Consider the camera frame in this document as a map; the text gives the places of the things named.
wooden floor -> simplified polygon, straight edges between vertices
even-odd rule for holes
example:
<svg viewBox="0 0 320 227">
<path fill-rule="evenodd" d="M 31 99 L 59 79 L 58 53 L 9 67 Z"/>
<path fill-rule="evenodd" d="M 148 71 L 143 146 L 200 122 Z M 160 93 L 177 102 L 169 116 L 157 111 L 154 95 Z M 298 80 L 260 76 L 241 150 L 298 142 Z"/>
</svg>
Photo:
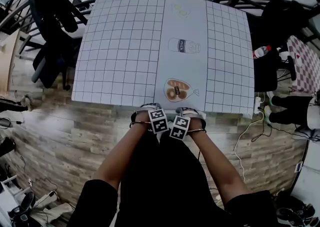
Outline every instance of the wooden floor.
<svg viewBox="0 0 320 227">
<path fill-rule="evenodd" d="M 22 77 L 17 63 L 13 78 L 23 83 L 27 80 L 26 76 Z M 15 96 L 19 99 L 22 95 L 17 93 Z M 42 99 L 42 105 L 32 112 L 22 113 L 24 124 L 15 124 L 12 128 L 0 131 L 2 137 L 8 136 L 16 142 L 16 151 L 3 156 L 1 160 L 7 161 L 12 172 L 18 174 L 18 182 L 22 187 L 27 187 L 28 178 L 33 180 L 32 189 L 37 197 L 57 189 L 62 201 L 75 205 L 84 183 L 92 178 L 108 152 L 129 129 L 134 108 L 71 101 L 71 91 L 62 90 L 60 79 L 42 96 L 32 96 Z M 0 117 L 7 115 L 12 121 L 22 119 L 20 113 L 0 113 Z M 262 114 L 259 114 L 253 121 L 261 117 Z M 210 113 L 206 121 L 208 135 L 242 175 L 234 146 L 251 120 L 242 118 L 240 114 Z M 294 130 L 293 125 L 274 126 L 291 132 Z M 270 134 L 266 124 L 264 129 L 265 134 Z M 271 137 L 261 136 L 251 142 L 261 132 L 262 122 L 252 125 L 238 144 L 237 154 L 245 168 L 245 182 L 253 192 L 270 190 L 275 193 L 281 188 L 289 188 L 295 178 L 295 165 L 302 159 L 306 141 L 293 140 L 285 132 L 272 130 Z M 199 149 L 195 143 L 192 140 L 185 143 L 198 156 Z M 209 186 L 214 188 L 202 156 L 200 161 Z M 216 201 L 218 192 L 215 189 L 211 191 Z"/>
</svg>

red and white checkered table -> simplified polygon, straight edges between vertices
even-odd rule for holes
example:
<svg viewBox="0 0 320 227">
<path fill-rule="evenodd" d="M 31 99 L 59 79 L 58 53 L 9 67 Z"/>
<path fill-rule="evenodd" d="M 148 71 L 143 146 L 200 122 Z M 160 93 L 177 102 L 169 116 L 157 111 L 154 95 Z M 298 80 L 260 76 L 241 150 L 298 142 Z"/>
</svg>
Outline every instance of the red and white checkered table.
<svg viewBox="0 0 320 227">
<path fill-rule="evenodd" d="M 301 40 L 291 36 L 287 41 L 290 56 L 293 58 L 296 80 L 292 90 L 313 94 L 320 89 L 320 59 Z"/>
</svg>

black and white marker cube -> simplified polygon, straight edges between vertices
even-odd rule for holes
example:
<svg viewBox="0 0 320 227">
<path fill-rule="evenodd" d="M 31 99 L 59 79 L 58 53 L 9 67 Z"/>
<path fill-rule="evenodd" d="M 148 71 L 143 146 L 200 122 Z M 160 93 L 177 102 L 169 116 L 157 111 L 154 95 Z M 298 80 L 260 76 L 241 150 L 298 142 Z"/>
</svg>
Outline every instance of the black and white marker cube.
<svg viewBox="0 0 320 227">
<path fill-rule="evenodd" d="M 189 124 L 189 117 L 175 116 L 173 127 L 170 132 L 170 137 L 178 140 L 183 140 L 187 135 Z"/>
<path fill-rule="evenodd" d="M 163 109 L 150 109 L 148 113 L 154 134 L 169 130 L 167 116 Z"/>
</svg>

white table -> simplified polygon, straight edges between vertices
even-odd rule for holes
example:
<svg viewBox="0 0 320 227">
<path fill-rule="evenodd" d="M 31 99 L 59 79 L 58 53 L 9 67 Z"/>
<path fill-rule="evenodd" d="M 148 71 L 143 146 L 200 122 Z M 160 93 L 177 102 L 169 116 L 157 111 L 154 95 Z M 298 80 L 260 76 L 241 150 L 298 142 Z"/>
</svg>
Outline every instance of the white table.
<svg viewBox="0 0 320 227">
<path fill-rule="evenodd" d="M 253 113 L 246 13 L 205 0 L 97 0 L 72 100 Z"/>
</svg>

hand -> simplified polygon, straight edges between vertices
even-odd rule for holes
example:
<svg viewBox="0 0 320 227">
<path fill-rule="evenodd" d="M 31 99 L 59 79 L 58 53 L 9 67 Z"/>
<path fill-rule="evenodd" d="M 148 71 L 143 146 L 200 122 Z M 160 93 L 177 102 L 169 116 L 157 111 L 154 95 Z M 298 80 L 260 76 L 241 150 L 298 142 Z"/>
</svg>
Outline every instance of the hand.
<svg viewBox="0 0 320 227">
<path fill-rule="evenodd" d="M 190 120 L 189 130 L 202 129 L 201 119 L 198 117 L 192 117 Z"/>
<path fill-rule="evenodd" d="M 147 110 L 139 111 L 135 117 L 136 122 L 150 122 L 149 114 Z"/>
</svg>

